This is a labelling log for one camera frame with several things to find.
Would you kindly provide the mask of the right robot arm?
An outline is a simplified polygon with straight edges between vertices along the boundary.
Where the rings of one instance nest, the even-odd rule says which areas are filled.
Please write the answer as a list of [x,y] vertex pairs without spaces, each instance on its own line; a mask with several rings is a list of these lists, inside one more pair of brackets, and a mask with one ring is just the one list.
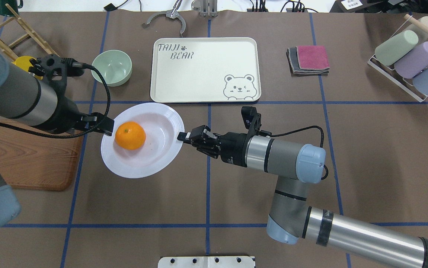
[[286,244],[310,239],[391,267],[428,268],[428,239],[335,214],[308,204],[310,188],[320,183],[326,151],[312,144],[285,142],[251,127],[247,133],[212,133],[202,125],[177,139],[224,162],[277,175],[267,233]]

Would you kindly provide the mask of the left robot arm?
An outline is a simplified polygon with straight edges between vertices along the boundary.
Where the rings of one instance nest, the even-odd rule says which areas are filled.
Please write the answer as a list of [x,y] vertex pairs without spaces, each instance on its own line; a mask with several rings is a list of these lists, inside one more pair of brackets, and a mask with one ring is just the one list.
[[[31,68],[24,71],[0,54],[0,117],[37,129],[30,134],[58,139],[83,136],[90,132],[111,136],[114,121],[108,112],[81,113],[76,104],[66,98],[67,78],[81,76],[84,70],[100,71],[73,58],[50,54],[31,60]],[[20,132],[28,130],[0,122]],[[0,227],[17,217],[21,206],[13,189],[0,175]]]

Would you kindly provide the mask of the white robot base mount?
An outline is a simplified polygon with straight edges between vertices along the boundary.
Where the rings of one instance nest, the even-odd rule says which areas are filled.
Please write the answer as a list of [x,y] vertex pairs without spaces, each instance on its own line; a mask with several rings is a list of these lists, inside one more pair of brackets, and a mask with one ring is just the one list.
[[255,268],[251,256],[170,256],[158,261],[158,268]]

